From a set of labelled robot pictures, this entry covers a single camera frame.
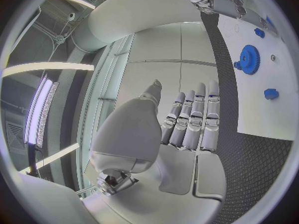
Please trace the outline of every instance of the black textured mat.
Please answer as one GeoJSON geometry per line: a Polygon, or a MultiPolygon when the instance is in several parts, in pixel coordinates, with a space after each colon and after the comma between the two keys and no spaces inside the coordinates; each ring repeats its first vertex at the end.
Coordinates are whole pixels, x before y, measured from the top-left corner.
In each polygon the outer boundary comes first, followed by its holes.
{"type": "Polygon", "coordinates": [[[217,64],[220,90],[220,127],[217,154],[224,167],[227,197],[215,224],[230,224],[245,214],[273,184],[291,141],[237,132],[238,92],[232,61],[217,27],[218,14],[201,14],[217,64]]]}

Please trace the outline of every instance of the white robotic arm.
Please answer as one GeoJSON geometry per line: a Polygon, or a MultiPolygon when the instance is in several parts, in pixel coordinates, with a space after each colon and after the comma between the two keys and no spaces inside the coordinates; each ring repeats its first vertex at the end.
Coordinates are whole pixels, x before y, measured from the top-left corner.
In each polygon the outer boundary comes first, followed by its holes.
{"type": "Polygon", "coordinates": [[[113,195],[137,180],[131,173],[149,169],[161,142],[156,114],[162,85],[158,80],[138,98],[115,110],[103,123],[90,150],[90,162],[99,174],[100,190],[113,195]]]}
{"type": "Polygon", "coordinates": [[[277,33],[276,29],[251,9],[243,7],[243,0],[190,0],[200,11],[239,18],[259,28],[277,33]]]}

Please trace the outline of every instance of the black rubber mat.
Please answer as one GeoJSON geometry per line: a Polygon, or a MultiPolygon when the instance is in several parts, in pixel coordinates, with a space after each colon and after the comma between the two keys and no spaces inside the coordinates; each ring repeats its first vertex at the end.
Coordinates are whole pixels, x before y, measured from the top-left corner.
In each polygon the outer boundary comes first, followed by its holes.
{"type": "Polygon", "coordinates": [[[262,198],[281,171],[291,141],[237,132],[238,92],[232,61],[217,27],[218,14],[201,14],[217,64],[220,127],[217,154],[227,181],[227,197],[215,224],[230,224],[262,198]]]}

